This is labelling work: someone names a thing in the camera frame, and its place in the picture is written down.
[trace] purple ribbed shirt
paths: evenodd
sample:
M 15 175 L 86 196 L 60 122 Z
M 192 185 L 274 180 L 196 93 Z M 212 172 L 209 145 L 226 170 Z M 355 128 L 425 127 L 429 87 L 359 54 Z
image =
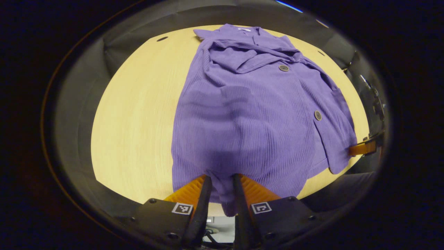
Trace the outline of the purple ribbed shirt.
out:
M 210 201 L 234 216 L 235 173 L 287 197 L 324 169 L 347 166 L 357 142 L 347 103 L 288 37 L 230 24 L 194 32 L 203 41 L 174 118 L 174 191 L 206 174 Z

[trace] dark button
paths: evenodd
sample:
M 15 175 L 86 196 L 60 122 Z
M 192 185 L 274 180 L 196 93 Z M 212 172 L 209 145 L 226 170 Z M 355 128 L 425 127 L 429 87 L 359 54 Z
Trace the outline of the dark button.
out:
M 318 120 L 318 121 L 322 120 L 322 115 L 321 115 L 321 113 L 320 113 L 319 111 L 317 111 L 317 110 L 314 112 L 314 117 L 315 117 L 316 120 Z
M 279 69 L 282 70 L 282 71 L 288 71 L 288 67 L 285 66 L 285 65 L 280 65 Z

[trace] wooden table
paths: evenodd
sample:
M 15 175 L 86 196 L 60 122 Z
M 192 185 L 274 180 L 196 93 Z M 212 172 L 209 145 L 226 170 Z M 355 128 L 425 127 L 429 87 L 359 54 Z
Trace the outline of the wooden table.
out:
M 220 26 L 194 28 L 215 30 Z M 91 136 L 95 176 L 111 190 L 139 203 L 149 198 L 164 199 L 173 192 L 173 121 L 188 69 L 200 44 L 194 28 L 165 33 L 140 46 L 110 81 L 95 114 Z M 284 35 L 267 31 L 274 36 Z M 320 49 L 289 38 L 341 89 L 352 114 L 358 142 L 368 136 L 364 107 L 347 76 Z M 303 198 L 327 186 L 359 158 L 351 158 L 339 174 L 331 174 L 326 169 L 308 179 L 297 197 Z M 221 205 L 210 203 L 208 215 L 224 216 Z

